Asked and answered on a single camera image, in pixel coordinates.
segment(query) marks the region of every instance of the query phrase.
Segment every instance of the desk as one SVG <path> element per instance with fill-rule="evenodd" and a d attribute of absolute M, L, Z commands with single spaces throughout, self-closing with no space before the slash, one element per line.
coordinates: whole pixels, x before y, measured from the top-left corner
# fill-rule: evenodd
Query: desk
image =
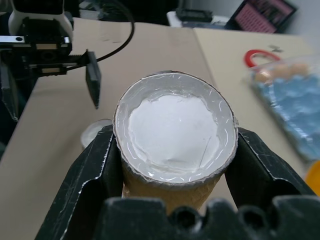
<path fill-rule="evenodd" d="M 239 126 L 256 132 L 273 152 L 303 176 L 306 169 L 302 160 L 249 87 L 246 79 L 248 68 L 243 58 L 251 49 L 271 51 L 270 45 L 283 50 L 276 53 L 282 59 L 312 54 L 311 48 L 301 37 L 293 35 L 203 28 L 196 28 L 194 31 L 217 88 L 229 102 Z M 222 190 L 226 187 L 226 180 L 222 177 L 210 198 L 224 197 L 233 203 L 230 193 Z"/>
<path fill-rule="evenodd" d="M 119 28 L 122 42 L 130 32 L 129 23 L 76 18 L 74 26 L 74 53 L 88 48 L 97 57 L 121 44 L 101 41 L 101 27 Z M 175 70 L 213 84 L 189 28 L 137 23 L 131 43 L 99 66 L 98 110 L 90 99 L 84 68 L 38 80 L 0 162 L 1 239 L 35 238 L 70 165 L 82 152 L 81 133 L 94 121 L 112 119 L 118 100 L 132 83 L 154 72 Z"/>

